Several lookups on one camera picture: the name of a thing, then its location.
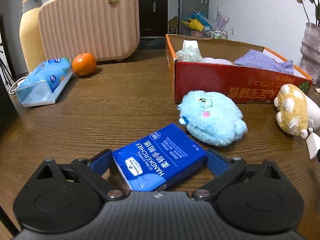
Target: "plush toy eye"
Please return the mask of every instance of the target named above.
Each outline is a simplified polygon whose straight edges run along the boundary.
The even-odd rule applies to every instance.
[[[206,103],[206,102],[207,102],[207,99],[205,99],[205,98],[199,98],[198,101],[199,101],[199,102],[202,102],[202,103]]]

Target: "tangerine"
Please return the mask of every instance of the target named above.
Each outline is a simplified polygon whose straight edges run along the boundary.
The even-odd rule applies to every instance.
[[[72,61],[73,72],[78,76],[90,75],[97,66],[96,58],[90,53],[82,53]]]

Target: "thermos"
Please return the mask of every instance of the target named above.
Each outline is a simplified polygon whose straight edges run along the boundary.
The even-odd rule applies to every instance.
[[[22,0],[19,35],[24,60],[29,72],[32,72],[41,62],[46,61],[38,23],[38,13],[41,5],[42,0]]]

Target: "gray thermos neck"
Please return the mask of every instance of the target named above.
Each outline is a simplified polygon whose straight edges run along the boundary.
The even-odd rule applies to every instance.
[[[37,7],[41,7],[42,0],[28,0],[22,4],[22,14]]]

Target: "pink suitcase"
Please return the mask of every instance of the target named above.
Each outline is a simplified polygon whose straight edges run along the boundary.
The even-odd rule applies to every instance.
[[[124,59],[140,40],[138,0],[50,0],[38,20],[47,59],[85,52],[97,61]]]

